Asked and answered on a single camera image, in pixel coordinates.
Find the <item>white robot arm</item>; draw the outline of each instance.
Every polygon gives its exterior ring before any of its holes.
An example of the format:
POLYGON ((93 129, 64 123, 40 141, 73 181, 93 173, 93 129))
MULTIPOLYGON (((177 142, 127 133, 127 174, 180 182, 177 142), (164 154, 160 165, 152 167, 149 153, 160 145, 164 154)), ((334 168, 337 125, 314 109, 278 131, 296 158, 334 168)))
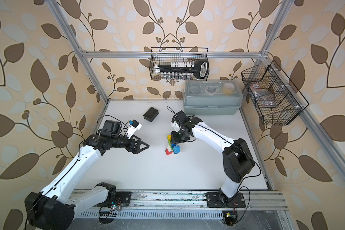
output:
POLYGON ((189 141, 190 136, 194 136, 223 155, 226 179, 220 188, 220 200, 224 205, 228 205, 239 191, 244 176, 255 166, 248 145, 241 138, 234 140, 224 136, 211 129, 198 117, 191 117, 187 117, 183 111, 174 115, 171 125, 175 131, 171 132, 171 142, 183 143, 189 141))
POLYGON ((84 174, 106 150, 125 148, 128 152, 138 154, 149 148, 148 144, 133 135, 142 125, 133 120, 128 126, 126 134, 121 136, 121 123, 107 120, 97 134, 84 141, 79 153, 49 185, 40 193, 32 192, 27 196, 27 219, 32 226, 43 230, 67 229, 75 217, 92 206, 100 203, 107 207, 114 206, 117 201, 116 188, 104 182, 78 197, 69 197, 84 174))

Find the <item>storage box lid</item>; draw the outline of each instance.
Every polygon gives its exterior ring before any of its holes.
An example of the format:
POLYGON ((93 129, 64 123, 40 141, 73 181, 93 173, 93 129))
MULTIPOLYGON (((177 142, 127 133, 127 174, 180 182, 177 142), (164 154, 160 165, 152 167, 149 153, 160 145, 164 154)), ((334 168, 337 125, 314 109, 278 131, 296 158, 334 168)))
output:
POLYGON ((189 80, 185 83, 184 106, 240 106, 243 94, 235 80, 189 80))

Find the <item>black bracket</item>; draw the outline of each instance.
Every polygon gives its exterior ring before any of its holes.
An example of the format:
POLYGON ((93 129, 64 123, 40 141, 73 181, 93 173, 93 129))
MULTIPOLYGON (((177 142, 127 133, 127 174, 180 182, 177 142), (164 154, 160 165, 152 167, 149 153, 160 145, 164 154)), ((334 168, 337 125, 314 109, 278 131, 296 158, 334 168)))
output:
POLYGON ((235 194, 235 197, 231 198, 229 204, 222 204, 219 198, 219 192, 207 192, 205 197, 207 201, 208 208, 234 208, 235 205, 237 208, 245 208, 245 200, 243 193, 238 192, 235 194))

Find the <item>black wire basket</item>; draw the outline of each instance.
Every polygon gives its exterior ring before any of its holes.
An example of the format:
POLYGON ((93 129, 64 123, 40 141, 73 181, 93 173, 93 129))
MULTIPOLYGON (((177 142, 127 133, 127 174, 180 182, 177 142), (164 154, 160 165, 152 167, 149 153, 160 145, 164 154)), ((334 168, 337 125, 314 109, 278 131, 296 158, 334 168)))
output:
POLYGON ((257 65, 241 72, 245 88, 251 97, 260 120, 264 125, 288 125, 301 113, 309 102, 292 80, 284 83, 277 72, 282 70, 277 63, 257 65), (289 88, 299 92, 299 102, 289 88))
POLYGON ((210 71, 207 52, 208 48, 151 47, 151 79, 206 81, 210 71))

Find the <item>white tabletop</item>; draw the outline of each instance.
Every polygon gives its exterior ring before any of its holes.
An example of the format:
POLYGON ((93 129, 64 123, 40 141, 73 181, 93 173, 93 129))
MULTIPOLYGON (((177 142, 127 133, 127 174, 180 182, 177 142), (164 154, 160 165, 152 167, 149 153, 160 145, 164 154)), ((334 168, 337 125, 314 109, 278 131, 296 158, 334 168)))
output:
MULTIPOLYGON (((110 101, 105 115, 111 115, 127 122, 135 119, 142 128, 134 134, 150 145, 139 154, 125 149, 112 148, 88 170, 76 189, 90 189, 100 182, 113 184, 119 190, 217 190, 225 178, 222 153, 218 153, 202 140, 179 144, 180 153, 166 155, 167 135, 174 129, 170 122, 173 113, 183 110, 181 100, 115 100, 110 101), (149 122, 143 114, 150 108, 159 111, 157 117, 149 122)), ((233 139, 244 139, 253 159, 258 162, 249 139, 240 111, 231 116, 198 116, 217 132, 233 139)), ((111 117, 104 117, 100 127, 111 117)), ((248 174, 259 173, 254 166, 248 174)), ((245 179, 242 183, 250 190, 266 190, 262 175, 245 179)))

